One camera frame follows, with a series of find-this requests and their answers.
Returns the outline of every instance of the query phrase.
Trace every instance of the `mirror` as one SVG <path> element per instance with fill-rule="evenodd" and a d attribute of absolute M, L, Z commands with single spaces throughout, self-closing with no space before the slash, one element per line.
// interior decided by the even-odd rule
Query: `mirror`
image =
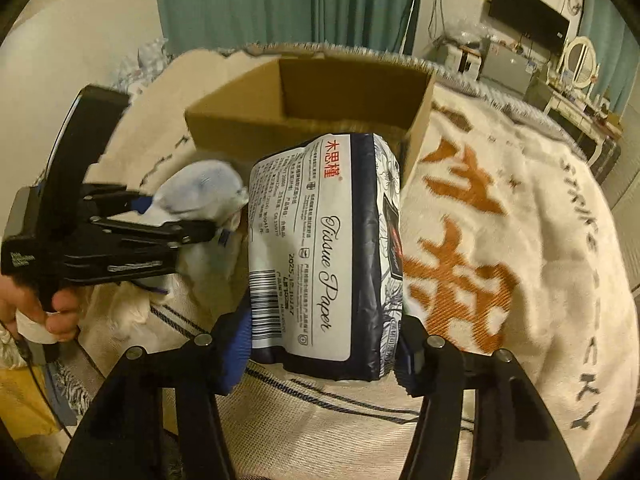
<path fill-rule="evenodd" d="M 561 72 L 570 70 L 573 74 L 573 84 L 576 88 L 586 88 L 591 84 L 591 77 L 597 69 L 596 51 L 591 40 L 579 36 L 569 43 L 560 59 Z"/>

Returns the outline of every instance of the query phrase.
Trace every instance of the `wall-mounted tv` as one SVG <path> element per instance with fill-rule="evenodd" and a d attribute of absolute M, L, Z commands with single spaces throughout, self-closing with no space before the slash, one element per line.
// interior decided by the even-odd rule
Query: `wall-mounted tv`
<path fill-rule="evenodd" d="M 489 16 L 560 54 L 569 20 L 541 0 L 491 0 Z"/>

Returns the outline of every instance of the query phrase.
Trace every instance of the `tissue paper package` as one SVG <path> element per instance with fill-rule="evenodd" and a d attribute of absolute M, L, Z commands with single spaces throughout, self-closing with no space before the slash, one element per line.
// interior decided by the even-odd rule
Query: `tissue paper package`
<path fill-rule="evenodd" d="M 249 183 L 252 359 L 331 380 L 391 370 L 402 314 L 399 166 L 375 134 L 327 134 Z"/>

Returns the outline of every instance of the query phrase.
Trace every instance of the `barcode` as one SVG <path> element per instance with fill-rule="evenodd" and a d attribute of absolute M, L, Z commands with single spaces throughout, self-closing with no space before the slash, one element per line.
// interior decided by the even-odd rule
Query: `barcode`
<path fill-rule="evenodd" d="M 278 281 L 275 270 L 254 270 L 249 273 L 251 292 L 252 339 L 282 337 Z"/>

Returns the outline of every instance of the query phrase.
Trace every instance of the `hand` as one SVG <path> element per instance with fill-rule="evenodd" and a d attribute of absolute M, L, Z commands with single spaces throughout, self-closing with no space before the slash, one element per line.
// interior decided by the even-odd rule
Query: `hand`
<path fill-rule="evenodd" d="M 10 277 L 0 274 L 0 322 L 15 339 L 22 338 L 15 323 L 16 310 L 20 310 L 32 321 L 43 324 L 59 341 L 73 339 L 78 331 L 80 309 L 77 289 L 64 288 L 57 291 L 51 304 L 57 313 L 47 316 L 33 290 L 17 285 Z"/>

